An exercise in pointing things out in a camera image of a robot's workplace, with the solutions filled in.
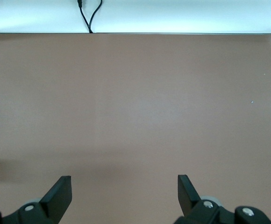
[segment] white panel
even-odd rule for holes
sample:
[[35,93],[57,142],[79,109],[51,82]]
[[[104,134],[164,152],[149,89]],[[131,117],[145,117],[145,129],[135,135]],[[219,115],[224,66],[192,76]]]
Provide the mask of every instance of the white panel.
[[[100,0],[88,0],[89,20]],[[104,0],[97,33],[271,33],[271,0]],[[76,0],[0,0],[0,33],[86,33]]]

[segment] beige tabletop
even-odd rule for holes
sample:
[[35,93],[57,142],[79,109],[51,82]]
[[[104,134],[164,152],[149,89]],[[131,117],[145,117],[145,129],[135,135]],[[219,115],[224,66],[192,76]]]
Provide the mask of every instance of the beige tabletop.
[[172,224],[177,175],[271,219],[271,35],[0,34],[0,211],[62,175],[61,224]]

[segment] silver screw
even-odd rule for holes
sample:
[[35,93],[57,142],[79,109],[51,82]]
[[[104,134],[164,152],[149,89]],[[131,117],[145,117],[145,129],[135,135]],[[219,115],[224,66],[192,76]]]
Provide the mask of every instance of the silver screw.
[[254,213],[251,209],[249,208],[243,208],[242,211],[244,212],[244,214],[246,214],[247,216],[253,216]]
[[209,208],[209,209],[211,209],[211,208],[214,207],[214,205],[213,205],[211,202],[209,202],[209,201],[205,201],[205,202],[203,203],[203,205],[204,205],[206,208]]
[[33,205],[29,205],[29,206],[25,207],[24,210],[25,210],[25,211],[31,211],[33,208],[34,208]]

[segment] black cable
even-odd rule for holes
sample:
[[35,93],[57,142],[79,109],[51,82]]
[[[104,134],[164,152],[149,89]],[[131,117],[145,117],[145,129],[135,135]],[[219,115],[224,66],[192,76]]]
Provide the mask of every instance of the black cable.
[[93,12],[92,16],[91,16],[91,19],[90,19],[90,23],[88,23],[87,19],[85,18],[85,15],[83,13],[83,10],[82,10],[82,0],[78,0],[78,7],[80,9],[80,13],[81,15],[83,16],[85,22],[86,22],[86,25],[89,29],[89,33],[92,34],[93,31],[91,30],[91,24],[92,24],[92,21],[93,21],[93,18],[95,16],[95,14],[97,13],[97,11],[100,9],[100,7],[102,6],[102,0],[100,0],[100,4],[98,5],[97,9],[95,9],[95,11]]

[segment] wire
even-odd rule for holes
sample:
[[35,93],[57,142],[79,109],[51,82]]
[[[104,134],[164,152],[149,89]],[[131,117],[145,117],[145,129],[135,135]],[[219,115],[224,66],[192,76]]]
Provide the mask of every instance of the wire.
[[102,6],[102,0],[100,0],[100,4],[98,5],[98,7],[95,9],[95,11],[93,12],[92,16],[91,16],[91,19],[90,19],[90,22],[88,23],[87,19],[85,18],[85,15],[83,13],[83,10],[82,10],[82,0],[78,0],[78,7],[79,7],[79,10],[80,10],[80,13],[81,15],[83,16],[84,18],[84,21],[89,29],[89,33],[92,34],[93,31],[91,30],[91,25],[92,25],[92,21],[93,21],[93,18],[95,16],[95,14],[97,13],[97,11],[100,9],[100,7]]

